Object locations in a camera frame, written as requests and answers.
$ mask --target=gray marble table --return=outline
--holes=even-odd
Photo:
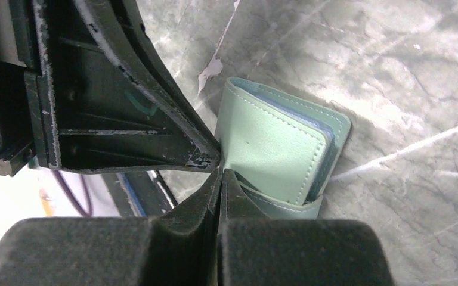
[[[238,76],[353,128],[324,218],[368,223],[398,285],[458,285],[458,0],[138,0],[206,124]],[[179,200],[206,178],[165,171]]]

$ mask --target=cable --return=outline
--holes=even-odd
[[[64,177],[62,177],[62,174],[57,170],[52,170],[52,173],[54,174],[55,178],[57,179],[57,182],[60,185],[61,189],[64,191],[67,199],[71,202],[71,204],[76,209],[76,211],[83,217],[92,217],[92,215],[94,215],[92,198],[90,197],[90,193],[88,191],[88,187],[86,185],[86,181],[83,175],[80,175],[80,178],[82,180],[83,192],[85,193],[85,199],[88,204],[88,212],[86,212],[83,209],[83,207],[80,205],[80,203],[76,199],[75,195],[73,195],[73,192],[67,185],[66,181],[64,180]]]

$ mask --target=leather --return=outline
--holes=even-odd
[[[315,218],[350,130],[337,111],[229,78],[215,137],[222,165],[269,217]]]

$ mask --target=wallet stitching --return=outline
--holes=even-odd
[[[341,121],[340,121],[337,117],[335,117],[335,116],[333,116],[333,115],[331,115],[331,114],[327,114],[327,113],[325,113],[325,112],[323,112],[323,111],[321,111],[321,110],[319,110],[319,109],[317,109],[317,108],[314,108],[314,107],[311,107],[311,106],[307,106],[307,105],[305,105],[305,104],[303,104],[303,103],[297,102],[297,101],[295,101],[294,99],[286,98],[286,97],[284,97],[284,96],[282,96],[282,95],[280,95],[280,94],[274,93],[274,92],[272,92],[272,91],[267,91],[267,90],[262,89],[262,88],[261,88],[260,90],[263,91],[263,92],[266,92],[266,93],[268,93],[268,94],[271,94],[271,95],[276,95],[277,97],[280,97],[280,98],[282,98],[282,99],[284,99],[284,100],[290,101],[290,102],[295,103],[295,104],[297,104],[297,105],[301,105],[301,106],[303,106],[303,107],[306,107],[306,108],[308,108],[308,109],[314,110],[314,111],[316,111],[316,112],[322,113],[322,114],[324,114],[324,115],[327,115],[327,116],[329,116],[329,117],[335,119],[335,120],[338,121],[338,123],[339,123],[338,132],[337,132],[338,134],[336,135],[337,140],[339,140],[339,135],[341,134],[342,123],[341,123]],[[332,157],[332,155],[334,155],[334,152],[333,152],[333,149],[331,148],[331,150],[329,150],[329,153],[327,154],[327,159],[330,159],[330,158]],[[327,165],[324,164],[324,167],[322,168],[322,170],[320,170],[319,176],[320,176],[320,177],[324,176],[324,174],[326,173],[326,170],[327,170]],[[319,188],[319,187],[320,187],[320,181],[314,182],[314,186],[315,186],[315,188]]]
[[[279,204],[275,204],[275,203],[272,203],[272,202],[270,202],[270,201],[267,201],[267,200],[265,200],[265,199],[263,199],[263,198],[259,198],[257,195],[255,195],[255,194],[253,194],[253,193],[251,193],[251,192],[245,192],[245,193],[246,193],[247,195],[251,196],[251,197],[256,198],[256,199],[259,200],[259,201],[262,201],[262,202],[264,202],[264,203],[270,204],[270,205],[272,205],[272,206],[279,207],[279,208],[281,208],[281,209],[290,210],[290,211],[298,212],[298,213],[304,213],[304,212],[309,211],[309,210],[295,210],[295,209],[290,209],[290,208],[288,208],[288,207],[284,207],[284,206],[281,206],[281,205],[279,205]]]
[[[297,130],[299,130],[300,132],[302,132],[302,133],[304,133],[304,134],[306,134],[306,135],[312,137],[312,139],[315,139],[315,140],[317,141],[317,144],[320,143],[320,140],[318,140],[317,138],[315,138],[313,135],[306,133],[304,130],[301,130],[300,128],[298,128],[298,127],[296,127],[296,126],[290,124],[289,122],[287,122],[287,121],[285,121],[285,120],[283,120],[283,119],[281,119],[281,118],[279,118],[279,117],[273,115],[272,113],[270,113],[270,112],[268,112],[268,111],[262,109],[261,107],[258,107],[257,105],[251,103],[250,101],[244,99],[243,97],[241,97],[240,95],[238,95],[237,93],[235,93],[233,90],[231,90],[231,89],[228,89],[228,90],[229,90],[232,94],[234,94],[236,97],[238,97],[238,98],[240,98],[241,100],[243,100],[243,101],[249,103],[250,105],[254,106],[255,108],[262,110],[264,113],[267,113],[267,114],[271,115],[272,117],[274,117],[274,118],[276,118],[276,119],[282,121],[283,123],[292,126],[294,129],[297,129]],[[296,204],[297,204],[298,201],[299,201],[299,197],[300,197],[301,194],[303,193],[303,190],[304,190],[305,185],[306,185],[306,183],[307,183],[307,181],[308,181],[308,177],[309,177],[309,175],[310,175],[311,169],[313,169],[313,164],[314,164],[314,163],[317,161],[317,159],[318,159],[318,152],[319,152],[319,151],[320,151],[320,146],[317,146],[317,149],[315,150],[315,153],[313,154],[313,158],[311,159],[310,166],[308,167],[307,174],[305,175],[305,178],[304,178],[304,180],[303,180],[303,184],[301,185],[301,190],[299,191],[298,196],[297,196],[297,198],[296,198]]]

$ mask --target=purple cable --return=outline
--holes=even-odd
[[[67,185],[66,181],[64,180],[64,177],[62,177],[62,174],[57,170],[52,170],[52,173],[54,174],[55,178],[57,179],[57,182],[60,185],[60,188],[64,191],[67,199],[71,202],[71,204],[76,209],[76,211],[78,211],[78,213],[83,217],[92,217],[92,215],[94,214],[94,209],[92,206],[92,199],[90,197],[90,193],[88,192],[88,187],[86,185],[85,178],[83,177],[83,175],[80,175],[80,178],[82,180],[83,192],[85,193],[85,199],[87,200],[87,203],[88,203],[88,212],[86,212],[83,209],[83,207],[80,205],[80,203],[76,199],[75,195],[73,195],[73,192]]]

